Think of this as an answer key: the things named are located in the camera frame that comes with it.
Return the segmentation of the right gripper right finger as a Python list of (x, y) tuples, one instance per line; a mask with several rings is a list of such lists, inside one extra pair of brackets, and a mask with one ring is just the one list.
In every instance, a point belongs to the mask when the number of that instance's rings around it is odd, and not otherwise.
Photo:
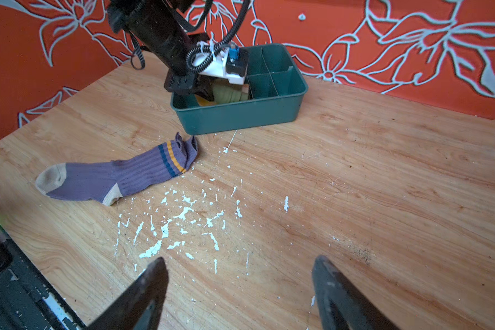
[(324, 255), (316, 257), (312, 281), (323, 329), (397, 329)]

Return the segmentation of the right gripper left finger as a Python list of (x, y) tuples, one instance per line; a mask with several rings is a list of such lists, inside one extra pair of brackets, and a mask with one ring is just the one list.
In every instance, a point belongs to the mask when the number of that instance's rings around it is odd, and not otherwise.
[(87, 328), (157, 329), (168, 284), (169, 272), (159, 257)]

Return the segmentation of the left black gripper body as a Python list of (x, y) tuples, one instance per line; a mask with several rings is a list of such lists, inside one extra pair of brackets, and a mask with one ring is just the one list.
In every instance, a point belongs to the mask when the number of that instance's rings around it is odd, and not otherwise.
[(192, 73), (186, 68), (186, 55), (193, 42), (209, 41), (206, 33), (190, 34), (188, 38), (180, 37), (167, 56), (169, 71), (164, 88), (171, 93), (182, 96), (198, 95), (205, 100), (213, 101), (213, 79), (209, 76)]

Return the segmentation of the green striped sock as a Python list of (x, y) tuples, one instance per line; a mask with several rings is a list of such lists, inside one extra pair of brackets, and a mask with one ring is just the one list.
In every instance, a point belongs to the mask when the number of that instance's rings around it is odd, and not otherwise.
[(235, 85), (225, 79), (214, 79), (212, 85), (212, 100), (207, 100), (201, 96), (195, 96), (197, 103), (201, 107), (238, 103), (250, 99), (250, 85)]

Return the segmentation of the purple striped sock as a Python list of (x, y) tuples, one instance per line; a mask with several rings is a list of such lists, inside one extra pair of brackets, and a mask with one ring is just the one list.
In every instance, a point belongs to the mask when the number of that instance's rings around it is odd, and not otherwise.
[(38, 191), (53, 199), (88, 200), (111, 206), (122, 197), (171, 180), (190, 169), (199, 153), (195, 136), (174, 139), (131, 159), (101, 163), (62, 163), (38, 175)]

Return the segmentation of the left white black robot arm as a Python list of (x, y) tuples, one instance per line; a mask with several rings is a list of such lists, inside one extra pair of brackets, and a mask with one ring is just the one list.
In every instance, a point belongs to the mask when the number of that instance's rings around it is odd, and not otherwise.
[(111, 1), (107, 8), (113, 32), (126, 32), (134, 45), (133, 56), (144, 69), (142, 52), (148, 50), (169, 69), (164, 88), (180, 96), (196, 95), (214, 104), (249, 99), (246, 82), (249, 52), (237, 45), (238, 33), (250, 7), (243, 1), (231, 29), (221, 41), (196, 31), (213, 5), (206, 1), (202, 16), (193, 25), (182, 16), (192, 1)]

